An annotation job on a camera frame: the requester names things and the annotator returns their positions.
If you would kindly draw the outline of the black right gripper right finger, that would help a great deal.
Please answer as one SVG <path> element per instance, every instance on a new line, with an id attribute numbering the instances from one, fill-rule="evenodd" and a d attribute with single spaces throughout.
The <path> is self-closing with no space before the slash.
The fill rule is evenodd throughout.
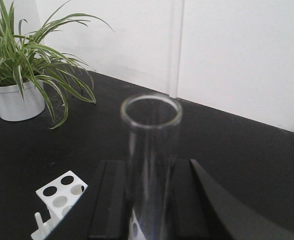
<path id="1" fill-rule="evenodd" d="M 189 160 L 175 162 L 172 207 L 176 239 L 210 238 Z"/>

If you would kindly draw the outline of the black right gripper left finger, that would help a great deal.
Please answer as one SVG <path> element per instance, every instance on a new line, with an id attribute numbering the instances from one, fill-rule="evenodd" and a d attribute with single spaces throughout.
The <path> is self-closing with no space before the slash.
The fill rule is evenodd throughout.
<path id="1" fill-rule="evenodd" d="M 102 163 L 102 176 L 94 195 L 89 239 L 127 239 L 125 167 L 125 162 L 120 160 L 107 160 Z"/>

